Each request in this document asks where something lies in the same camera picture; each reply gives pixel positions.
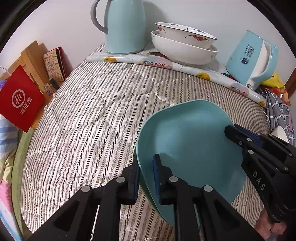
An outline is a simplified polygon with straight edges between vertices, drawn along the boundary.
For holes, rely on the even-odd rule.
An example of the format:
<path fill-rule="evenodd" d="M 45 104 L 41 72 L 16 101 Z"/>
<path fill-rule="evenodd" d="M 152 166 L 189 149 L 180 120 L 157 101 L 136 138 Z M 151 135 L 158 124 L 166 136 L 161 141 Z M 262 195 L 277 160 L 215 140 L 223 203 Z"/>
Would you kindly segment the person's right hand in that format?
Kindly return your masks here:
<path fill-rule="evenodd" d="M 259 219 L 257 220 L 254 229 L 261 235 L 264 240 L 276 240 L 279 235 L 282 235 L 287 229 L 285 222 L 274 223 L 267 214 L 266 209 L 262 209 Z"/>

